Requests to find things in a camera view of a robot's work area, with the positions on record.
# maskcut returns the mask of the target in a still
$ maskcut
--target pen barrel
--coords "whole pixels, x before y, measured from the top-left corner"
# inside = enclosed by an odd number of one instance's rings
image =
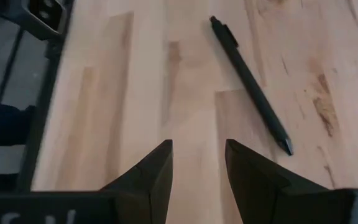
[[[280,120],[274,113],[270,103],[267,101],[262,89],[259,87],[248,66],[242,59],[235,43],[231,40],[232,37],[227,34],[225,28],[219,21],[211,22],[213,22],[212,28],[218,40],[236,69],[241,82],[244,84],[269,131],[272,133],[276,141],[289,139],[287,132],[284,130]]]

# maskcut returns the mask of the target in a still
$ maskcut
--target wooden plank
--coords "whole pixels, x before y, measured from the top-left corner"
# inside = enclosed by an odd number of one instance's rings
[[[210,15],[232,29],[293,157],[267,131]],[[167,223],[240,223],[226,138],[325,187],[358,187],[358,0],[76,1],[34,190],[98,189],[173,139]]]

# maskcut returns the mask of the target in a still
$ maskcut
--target light wood surface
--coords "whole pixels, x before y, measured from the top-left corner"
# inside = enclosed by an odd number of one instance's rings
[[[273,141],[208,19],[224,21],[294,144]],[[358,0],[76,0],[34,190],[94,190],[174,142],[167,223],[240,223],[234,138],[358,187]]]

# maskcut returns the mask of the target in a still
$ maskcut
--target wood grain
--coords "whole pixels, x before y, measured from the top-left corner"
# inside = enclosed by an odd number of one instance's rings
[[[211,15],[236,36],[294,156],[267,131]],[[226,138],[330,189],[358,187],[358,0],[77,0],[68,38],[34,190],[98,189],[173,139],[167,223],[240,223]]]

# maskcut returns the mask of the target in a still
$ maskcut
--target black clamp jaw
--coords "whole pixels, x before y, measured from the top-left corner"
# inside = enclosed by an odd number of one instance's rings
[[[40,40],[61,39],[67,10],[57,0],[0,0],[0,16]]]

